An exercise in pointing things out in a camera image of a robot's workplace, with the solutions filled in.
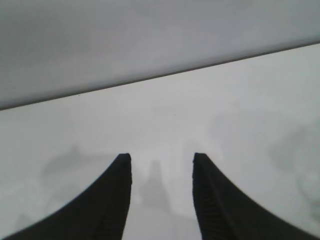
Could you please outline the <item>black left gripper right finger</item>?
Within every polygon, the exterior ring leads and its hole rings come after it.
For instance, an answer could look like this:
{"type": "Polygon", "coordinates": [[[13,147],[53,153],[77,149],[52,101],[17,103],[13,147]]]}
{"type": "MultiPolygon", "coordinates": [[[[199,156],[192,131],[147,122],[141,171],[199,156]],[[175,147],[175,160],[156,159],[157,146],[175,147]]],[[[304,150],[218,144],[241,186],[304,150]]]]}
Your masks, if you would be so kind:
{"type": "Polygon", "coordinates": [[[194,154],[192,197],[203,240],[314,240],[243,193],[205,153],[194,154]]]}

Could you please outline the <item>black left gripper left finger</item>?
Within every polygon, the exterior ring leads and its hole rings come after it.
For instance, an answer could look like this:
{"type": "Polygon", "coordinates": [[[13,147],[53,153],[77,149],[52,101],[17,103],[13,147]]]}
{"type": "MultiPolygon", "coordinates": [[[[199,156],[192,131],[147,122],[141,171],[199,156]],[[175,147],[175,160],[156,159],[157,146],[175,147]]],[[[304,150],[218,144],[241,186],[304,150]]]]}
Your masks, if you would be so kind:
{"type": "Polygon", "coordinates": [[[8,240],[120,240],[130,208],[132,160],[119,154],[81,194],[8,240]]]}

